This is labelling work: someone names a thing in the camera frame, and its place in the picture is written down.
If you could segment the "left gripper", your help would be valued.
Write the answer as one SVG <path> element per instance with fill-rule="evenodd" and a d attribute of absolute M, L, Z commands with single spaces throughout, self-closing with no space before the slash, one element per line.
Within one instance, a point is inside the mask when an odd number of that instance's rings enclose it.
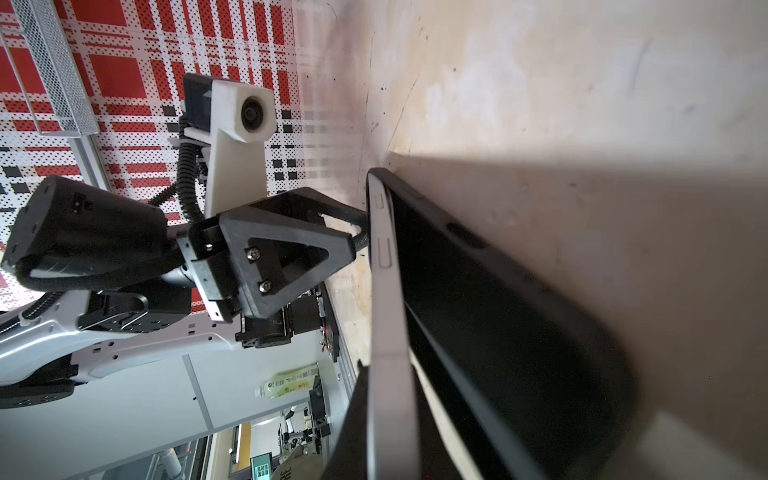
<path fill-rule="evenodd" d="M 301 187 L 179 225 L 176 272 L 212 321 L 265 319 L 356 259 L 353 236 L 314 223 L 321 215 L 368 227 L 365 211 Z"/>

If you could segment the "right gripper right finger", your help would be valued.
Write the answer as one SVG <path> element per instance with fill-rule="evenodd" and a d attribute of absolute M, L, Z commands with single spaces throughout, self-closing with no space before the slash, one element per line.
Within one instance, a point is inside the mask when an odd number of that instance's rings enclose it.
<path fill-rule="evenodd" d="M 409 359 L 417 393 L 422 479 L 461 479 L 440 431 L 444 408 L 413 350 Z"/>

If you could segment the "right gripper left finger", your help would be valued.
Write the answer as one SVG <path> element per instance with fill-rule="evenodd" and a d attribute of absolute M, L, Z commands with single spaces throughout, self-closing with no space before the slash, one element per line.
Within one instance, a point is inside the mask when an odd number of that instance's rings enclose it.
<path fill-rule="evenodd" d="M 338 442 L 322 473 L 322 480 L 366 480 L 368 425 L 368 368 L 358 362 L 358 378 Z"/>

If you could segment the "black textured phone case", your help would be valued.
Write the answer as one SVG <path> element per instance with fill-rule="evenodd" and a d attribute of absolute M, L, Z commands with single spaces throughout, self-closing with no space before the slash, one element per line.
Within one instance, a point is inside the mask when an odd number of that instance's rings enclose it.
<path fill-rule="evenodd" d="M 367 177 L 372 276 L 368 369 L 367 473 L 370 479 L 420 477 L 417 398 L 397 256 L 392 200 Z"/>

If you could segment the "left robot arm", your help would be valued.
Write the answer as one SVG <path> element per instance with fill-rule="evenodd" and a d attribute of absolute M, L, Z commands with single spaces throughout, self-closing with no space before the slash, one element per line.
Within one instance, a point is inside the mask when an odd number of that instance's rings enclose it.
<path fill-rule="evenodd" d="M 48 177 L 1 261 L 39 293 L 1 317 L 1 405 L 175 355 L 288 344 L 322 323 L 293 303 L 367 243 L 363 211 L 310 188 L 172 227 L 156 202 Z"/>

